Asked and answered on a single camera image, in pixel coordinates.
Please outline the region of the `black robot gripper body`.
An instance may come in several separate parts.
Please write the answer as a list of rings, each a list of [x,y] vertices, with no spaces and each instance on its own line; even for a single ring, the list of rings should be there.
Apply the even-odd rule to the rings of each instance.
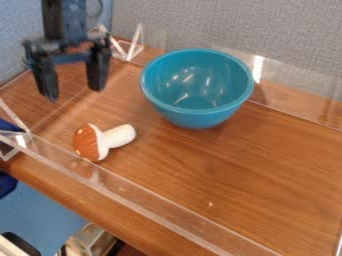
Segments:
[[[23,41],[31,69],[91,61],[111,52],[110,36],[87,31],[87,0],[42,0],[42,13],[45,38]]]

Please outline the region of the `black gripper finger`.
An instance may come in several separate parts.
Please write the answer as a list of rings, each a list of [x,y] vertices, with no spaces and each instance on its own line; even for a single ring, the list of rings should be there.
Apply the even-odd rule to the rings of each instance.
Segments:
[[[53,58],[45,52],[37,53],[31,68],[41,94],[50,101],[57,101],[59,98],[59,84]]]
[[[86,61],[89,88],[102,91],[109,79],[111,50],[105,45],[94,45],[90,48],[90,56]]]

